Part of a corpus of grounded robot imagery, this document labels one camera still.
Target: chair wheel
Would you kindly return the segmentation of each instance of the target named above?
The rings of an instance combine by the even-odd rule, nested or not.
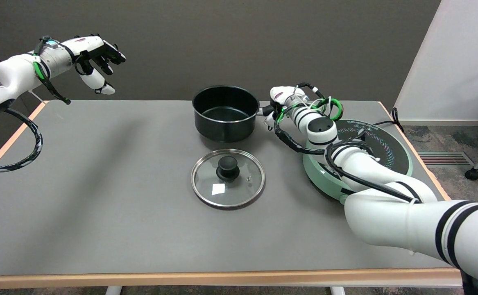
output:
[[[478,180],[478,171],[472,168],[465,172],[465,177],[469,180]]]

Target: table top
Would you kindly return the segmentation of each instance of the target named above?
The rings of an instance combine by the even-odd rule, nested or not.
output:
[[[389,119],[379,102],[343,105],[344,119]],[[32,116],[44,136],[42,154],[0,174],[2,287],[85,286],[114,276],[121,284],[299,283],[370,273],[458,278],[429,256],[356,239],[343,206],[310,185],[302,155],[262,118],[249,138],[225,144],[197,133],[190,101],[51,101]],[[290,120],[283,127],[304,140]],[[447,198],[396,126],[383,129],[413,156],[413,177]],[[19,130],[0,164],[21,159],[32,145],[29,130]],[[226,147],[252,153],[267,178],[259,199],[235,211],[205,205],[190,184],[195,162]],[[83,274],[90,280],[74,276]]]

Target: white label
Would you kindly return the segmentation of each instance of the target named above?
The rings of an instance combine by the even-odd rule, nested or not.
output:
[[[226,185],[224,183],[214,183],[213,187],[211,188],[211,195],[215,196],[218,194],[224,194],[225,189]]]

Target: carpet floor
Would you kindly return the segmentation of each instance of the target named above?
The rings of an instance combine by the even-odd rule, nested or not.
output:
[[[417,151],[464,152],[478,162],[478,127],[405,127]],[[448,195],[455,200],[478,202],[478,180],[464,177],[468,168],[430,168]],[[103,295],[106,287],[41,288],[0,290],[0,295]],[[463,290],[434,288],[345,288],[347,295],[461,295]],[[124,287],[122,295],[327,295],[321,287],[207,287],[140,286]]]

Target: pot lid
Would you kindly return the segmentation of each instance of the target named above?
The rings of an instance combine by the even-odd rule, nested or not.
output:
[[[265,184],[265,171],[250,153],[222,149],[195,163],[191,181],[193,190],[203,202],[231,209],[256,200]]]

